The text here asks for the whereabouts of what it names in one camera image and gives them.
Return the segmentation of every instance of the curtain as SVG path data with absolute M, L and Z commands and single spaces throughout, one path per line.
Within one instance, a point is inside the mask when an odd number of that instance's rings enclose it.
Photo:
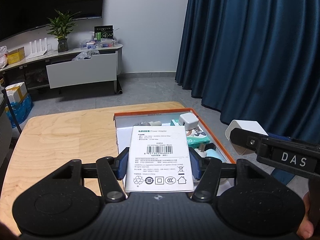
M 320 141 L 320 0 L 188 0 L 176 82 L 220 120 Z

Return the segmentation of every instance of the teal box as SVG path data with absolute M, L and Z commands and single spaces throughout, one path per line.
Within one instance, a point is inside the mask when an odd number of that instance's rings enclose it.
M 171 126 L 178 126 L 178 120 L 171 120 L 170 123 Z M 187 142 L 188 146 L 192 147 L 193 149 L 199 148 L 200 144 L 208 144 L 210 143 L 210 139 L 208 136 L 205 134 L 205 132 L 201 129 L 201 127 L 198 125 L 197 128 L 192 129 L 190 131 L 186 131 L 187 135 Z

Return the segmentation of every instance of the white power adapter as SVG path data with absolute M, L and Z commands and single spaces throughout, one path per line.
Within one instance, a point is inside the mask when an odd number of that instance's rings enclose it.
M 190 131 L 198 127 L 199 119 L 193 113 L 181 114 L 179 117 L 179 125 L 184 125 L 186 131 Z

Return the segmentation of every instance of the plant pot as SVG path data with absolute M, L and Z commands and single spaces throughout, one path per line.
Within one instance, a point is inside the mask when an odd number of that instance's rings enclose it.
M 58 52 L 68 51 L 67 39 L 58 40 Z

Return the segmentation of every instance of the open cardboard box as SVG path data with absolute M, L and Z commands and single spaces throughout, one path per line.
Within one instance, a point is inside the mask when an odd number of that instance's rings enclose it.
M 192 108 L 181 109 L 168 109 L 168 110 L 154 110 L 154 111 L 139 111 L 139 112 L 124 112 L 115 113 L 114 121 L 116 126 L 116 137 L 118 152 L 121 153 L 126 147 L 130 147 L 131 133 L 133 125 L 139 122 L 155 122 L 161 121 L 162 126 L 170 126 L 172 119 L 179 119 L 181 114 L 193 113 L 199 119 L 199 126 L 207 134 L 210 142 L 213 142 L 217 149 L 221 152 L 228 163 L 236 163 L 227 150 L 223 147 L 220 141 L 204 123 L 204 121 L 198 116 L 196 111 Z M 220 182 L 218 195 L 233 186 L 233 179 L 222 179 Z

